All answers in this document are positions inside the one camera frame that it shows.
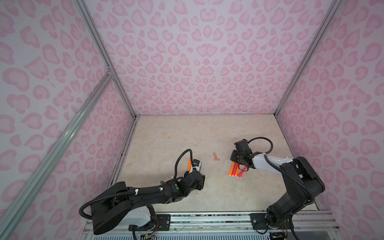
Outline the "pink pen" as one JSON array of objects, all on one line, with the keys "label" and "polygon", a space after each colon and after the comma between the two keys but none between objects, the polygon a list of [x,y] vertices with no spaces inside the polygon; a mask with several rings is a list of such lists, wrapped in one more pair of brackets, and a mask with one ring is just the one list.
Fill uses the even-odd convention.
[{"label": "pink pen", "polygon": [[248,171],[248,168],[244,168],[243,170],[240,170],[239,173],[238,173],[238,175],[237,175],[237,178],[241,178],[241,177],[243,176],[243,174],[244,174],[245,172],[247,172],[247,171]]},{"label": "pink pen", "polygon": [[235,177],[235,171],[236,171],[236,168],[237,168],[238,166],[239,166],[239,164],[234,164],[234,167],[233,167],[231,176]]}]

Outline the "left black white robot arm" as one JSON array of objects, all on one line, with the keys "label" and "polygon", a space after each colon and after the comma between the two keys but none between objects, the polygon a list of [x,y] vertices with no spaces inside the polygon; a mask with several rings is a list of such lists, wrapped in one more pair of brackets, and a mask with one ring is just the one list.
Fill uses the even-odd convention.
[{"label": "left black white robot arm", "polygon": [[186,173],[159,186],[146,188],[127,187],[118,182],[95,199],[83,204],[79,215],[91,220],[95,235],[107,233],[118,226],[127,214],[154,204],[171,204],[186,198],[194,190],[202,190],[205,176],[199,171]]}]

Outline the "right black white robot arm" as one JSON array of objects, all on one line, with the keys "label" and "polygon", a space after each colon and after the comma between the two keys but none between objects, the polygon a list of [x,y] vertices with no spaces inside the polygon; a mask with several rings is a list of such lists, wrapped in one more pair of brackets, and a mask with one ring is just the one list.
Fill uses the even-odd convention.
[{"label": "right black white robot arm", "polygon": [[[249,144],[255,140],[265,140],[270,149],[265,152],[253,152]],[[281,174],[286,192],[266,210],[264,224],[270,229],[277,229],[284,224],[293,228],[293,216],[315,202],[315,198],[326,190],[325,184],[306,158],[278,158],[271,156],[273,142],[265,137],[240,140],[236,143],[230,160],[243,171],[249,169],[265,170]]]}]

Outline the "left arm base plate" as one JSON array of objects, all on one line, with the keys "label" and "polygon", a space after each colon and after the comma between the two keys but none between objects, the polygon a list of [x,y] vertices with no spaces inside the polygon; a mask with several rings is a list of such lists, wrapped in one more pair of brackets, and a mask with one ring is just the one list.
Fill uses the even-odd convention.
[{"label": "left arm base plate", "polygon": [[129,225],[129,231],[168,231],[170,229],[171,215],[153,215],[142,226]]}]

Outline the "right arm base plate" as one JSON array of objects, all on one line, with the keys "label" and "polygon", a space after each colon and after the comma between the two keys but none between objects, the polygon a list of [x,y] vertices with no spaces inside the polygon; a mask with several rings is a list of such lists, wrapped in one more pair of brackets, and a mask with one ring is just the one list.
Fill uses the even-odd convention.
[{"label": "right arm base plate", "polygon": [[269,229],[266,215],[266,212],[249,214],[253,230],[265,232]]}]

